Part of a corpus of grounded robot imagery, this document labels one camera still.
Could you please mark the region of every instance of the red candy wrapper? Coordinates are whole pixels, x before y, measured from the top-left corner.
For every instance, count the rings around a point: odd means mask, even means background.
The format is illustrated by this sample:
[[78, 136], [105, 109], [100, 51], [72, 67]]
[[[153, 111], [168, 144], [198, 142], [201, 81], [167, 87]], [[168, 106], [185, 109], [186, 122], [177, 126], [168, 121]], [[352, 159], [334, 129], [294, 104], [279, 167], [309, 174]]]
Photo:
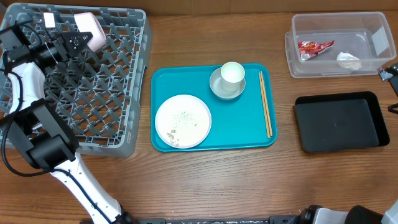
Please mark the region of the red candy wrapper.
[[324, 44], [318, 44], [314, 41], [300, 41], [298, 43], [298, 50], [300, 51], [300, 57], [303, 60], [311, 59], [318, 54], [328, 50], [333, 44], [334, 40]]

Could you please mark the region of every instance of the crumpled white paper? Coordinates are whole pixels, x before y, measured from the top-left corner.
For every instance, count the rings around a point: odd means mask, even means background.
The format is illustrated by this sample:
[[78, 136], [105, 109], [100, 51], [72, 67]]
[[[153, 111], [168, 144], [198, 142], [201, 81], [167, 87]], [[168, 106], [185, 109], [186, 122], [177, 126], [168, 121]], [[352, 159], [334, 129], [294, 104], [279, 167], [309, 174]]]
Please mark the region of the crumpled white paper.
[[[359, 58], [349, 53], [340, 52], [340, 54], [337, 55], [337, 60], [359, 60]], [[362, 68], [361, 62], [338, 62], [338, 65], [340, 65], [342, 68], [350, 68], [352, 70], [358, 70]]]

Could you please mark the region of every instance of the wooden tabletop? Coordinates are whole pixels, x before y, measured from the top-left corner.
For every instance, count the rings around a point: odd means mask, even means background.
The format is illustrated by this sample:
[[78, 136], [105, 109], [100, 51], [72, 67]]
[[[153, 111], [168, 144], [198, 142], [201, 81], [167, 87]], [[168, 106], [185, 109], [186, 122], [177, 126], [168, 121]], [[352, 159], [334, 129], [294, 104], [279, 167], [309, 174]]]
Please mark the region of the wooden tabletop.
[[[385, 12], [398, 43], [398, 11]], [[262, 218], [299, 214], [310, 204], [384, 213], [398, 199], [398, 103], [377, 75], [294, 79], [284, 35], [293, 14], [150, 17], [154, 43], [142, 87], [136, 150], [128, 158], [84, 156], [98, 182], [137, 218]], [[269, 69], [278, 138], [260, 149], [164, 154], [150, 141], [150, 79], [162, 67], [258, 62]], [[299, 96], [372, 91], [391, 137], [386, 147], [304, 153], [293, 105]], [[33, 171], [15, 150], [10, 163]], [[1, 223], [78, 223], [84, 208], [51, 175], [23, 178], [0, 163]]]

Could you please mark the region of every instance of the wooden chopstick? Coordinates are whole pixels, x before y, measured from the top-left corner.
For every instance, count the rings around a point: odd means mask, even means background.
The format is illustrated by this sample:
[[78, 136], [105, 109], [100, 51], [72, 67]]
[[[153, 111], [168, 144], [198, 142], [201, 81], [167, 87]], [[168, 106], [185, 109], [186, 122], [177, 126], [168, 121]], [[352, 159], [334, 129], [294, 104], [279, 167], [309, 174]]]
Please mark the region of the wooden chopstick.
[[267, 136], [268, 138], [270, 138], [270, 136], [272, 136], [272, 126], [271, 126], [271, 119], [269, 117], [267, 93], [264, 86], [264, 77], [262, 76], [262, 71], [260, 71], [259, 77], [260, 77], [260, 87], [261, 87], [261, 96], [262, 96], [262, 107], [264, 108], [264, 117], [266, 118]]

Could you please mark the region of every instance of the teal serving tray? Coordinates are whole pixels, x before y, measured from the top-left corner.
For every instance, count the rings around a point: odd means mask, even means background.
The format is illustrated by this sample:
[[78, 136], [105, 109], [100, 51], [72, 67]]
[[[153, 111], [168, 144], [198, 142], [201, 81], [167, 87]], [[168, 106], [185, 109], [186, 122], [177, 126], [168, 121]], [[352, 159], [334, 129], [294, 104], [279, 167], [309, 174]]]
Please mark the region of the teal serving tray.
[[[221, 65], [161, 68], [151, 81], [150, 138], [161, 152], [244, 149], [272, 145], [278, 135], [268, 70], [259, 63], [242, 64], [246, 87], [237, 98], [219, 99], [210, 89], [210, 76]], [[267, 93], [272, 137], [267, 138], [262, 108], [259, 72], [262, 71]], [[193, 95], [206, 103], [211, 113], [211, 129], [207, 138], [190, 149], [176, 149], [164, 143], [155, 129], [155, 116], [161, 104], [172, 96]]]

